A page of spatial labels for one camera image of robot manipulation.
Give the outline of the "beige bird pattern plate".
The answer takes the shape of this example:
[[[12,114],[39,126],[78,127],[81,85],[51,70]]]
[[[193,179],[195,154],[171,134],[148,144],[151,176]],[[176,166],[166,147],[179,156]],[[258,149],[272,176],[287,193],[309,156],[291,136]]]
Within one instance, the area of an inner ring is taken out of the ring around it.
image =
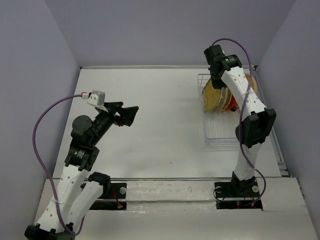
[[[226,88],[223,87],[220,90],[220,98],[219,101],[216,105],[216,107],[214,108],[215,112],[220,112],[222,110],[223,105],[225,104],[225,100],[226,100]]]

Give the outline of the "orange plate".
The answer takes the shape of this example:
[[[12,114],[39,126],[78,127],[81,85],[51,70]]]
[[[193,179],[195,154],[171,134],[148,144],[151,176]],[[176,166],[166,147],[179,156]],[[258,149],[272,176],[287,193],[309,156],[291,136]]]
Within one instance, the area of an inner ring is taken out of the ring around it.
[[[235,104],[236,104],[236,100],[235,100],[234,96],[231,95],[230,102],[229,102],[229,104],[227,105],[227,107],[224,109],[224,111],[230,111]]]

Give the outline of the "plain tan plate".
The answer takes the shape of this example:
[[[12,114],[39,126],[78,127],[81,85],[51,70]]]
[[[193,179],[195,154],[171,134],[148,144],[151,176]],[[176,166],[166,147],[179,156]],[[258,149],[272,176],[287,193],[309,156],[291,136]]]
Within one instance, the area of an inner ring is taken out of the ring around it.
[[[247,81],[251,80],[250,86],[254,90],[254,92],[257,94],[258,93],[258,85],[257,85],[256,79],[253,76],[250,78],[250,74],[248,74],[248,73],[245,74],[245,77],[246,77]]]

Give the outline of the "small cream plate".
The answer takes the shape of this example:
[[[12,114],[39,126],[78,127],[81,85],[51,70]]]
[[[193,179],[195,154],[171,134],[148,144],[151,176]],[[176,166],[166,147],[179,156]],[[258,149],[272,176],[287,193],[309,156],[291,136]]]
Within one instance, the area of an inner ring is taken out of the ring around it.
[[[225,98],[224,98],[224,102],[223,102],[221,111],[225,111],[227,106],[230,104],[231,97],[232,97],[232,94],[231,94],[230,90],[226,87],[225,88]]]

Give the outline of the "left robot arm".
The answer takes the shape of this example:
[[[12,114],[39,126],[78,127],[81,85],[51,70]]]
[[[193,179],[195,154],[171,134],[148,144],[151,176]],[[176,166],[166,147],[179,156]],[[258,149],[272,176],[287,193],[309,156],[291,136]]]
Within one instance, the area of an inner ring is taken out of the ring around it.
[[[75,239],[94,202],[110,194],[110,176],[91,171],[100,152],[96,145],[112,125],[131,126],[139,107],[105,102],[95,109],[95,119],[80,115],[73,120],[72,140],[59,183],[51,185],[53,196],[41,217],[26,228],[27,239]]]

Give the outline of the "yellow woven pattern plate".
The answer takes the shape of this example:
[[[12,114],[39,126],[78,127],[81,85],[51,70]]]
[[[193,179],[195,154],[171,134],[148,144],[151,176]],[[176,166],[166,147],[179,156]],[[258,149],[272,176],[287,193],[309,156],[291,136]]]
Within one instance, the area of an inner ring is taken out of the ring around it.
[[[212,111],[218,105],[221,98],[221,89],[214,88],[212,79],[210,78],[205,84],[201,94],[204,112],[207,113]]]

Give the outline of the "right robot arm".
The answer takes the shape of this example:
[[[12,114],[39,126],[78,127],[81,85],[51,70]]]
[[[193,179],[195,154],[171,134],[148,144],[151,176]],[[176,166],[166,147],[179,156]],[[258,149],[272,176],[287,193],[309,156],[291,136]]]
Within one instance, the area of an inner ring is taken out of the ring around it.
[[[240,147],[237,165],[231,181],[214,184],[215,196],[224,200],[253,194],[257,198],[259,188],[255,178],[258,171],[256,161],[261,145],[271,133],[276,111],[268,109],[261,102],[236,55],[225,55],[218,44],[205,49],[204,55],[209,65],[212,86],[215,89],[228,88],[240,109],[239,124],[235,129]]]

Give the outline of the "green rimmed white plate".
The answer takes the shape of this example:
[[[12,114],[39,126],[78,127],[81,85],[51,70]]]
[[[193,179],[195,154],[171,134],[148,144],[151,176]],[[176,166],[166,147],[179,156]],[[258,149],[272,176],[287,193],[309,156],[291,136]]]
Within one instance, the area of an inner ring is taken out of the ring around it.
[[[230,109],[230,111],[236,112],[238,109],[239,109],[239,106],[238,106],[237,104],[234,104],[234,105],[232,106],[232,108]]]

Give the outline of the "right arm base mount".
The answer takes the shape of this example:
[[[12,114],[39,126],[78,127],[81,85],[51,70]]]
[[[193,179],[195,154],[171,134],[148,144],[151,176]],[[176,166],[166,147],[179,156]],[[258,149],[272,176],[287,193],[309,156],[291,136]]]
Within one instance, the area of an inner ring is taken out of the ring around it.
[[[256,200],[260,196],[256,182],[240,192],[232,188],[231,182],[215,182],[212,194],[218,210],[263,209],[262,201]]]

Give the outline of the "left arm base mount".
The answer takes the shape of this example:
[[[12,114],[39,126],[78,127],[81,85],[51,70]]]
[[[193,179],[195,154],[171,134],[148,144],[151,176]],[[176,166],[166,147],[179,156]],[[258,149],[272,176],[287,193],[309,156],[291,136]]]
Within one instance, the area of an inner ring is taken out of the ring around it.
[[[112,182],[109,190],[103,189],[102,195],[93,203],[93,211],[125,211],[127,209],[127,183]]]

